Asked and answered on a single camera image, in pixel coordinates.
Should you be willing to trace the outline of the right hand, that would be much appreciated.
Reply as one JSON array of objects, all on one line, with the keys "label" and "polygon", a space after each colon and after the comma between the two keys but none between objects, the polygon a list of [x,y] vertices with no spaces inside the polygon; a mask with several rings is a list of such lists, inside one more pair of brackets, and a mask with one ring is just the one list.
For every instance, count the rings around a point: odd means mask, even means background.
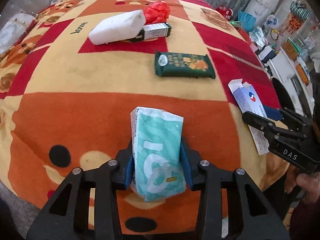
[{"label": "right hand", "polygon": [[295,186],[299,186],[305,191],[303,197],[305,204],[314,204],[319,199],[319,172],[309,175],[290,165],[284,183],[285,193],[291,193]]}]

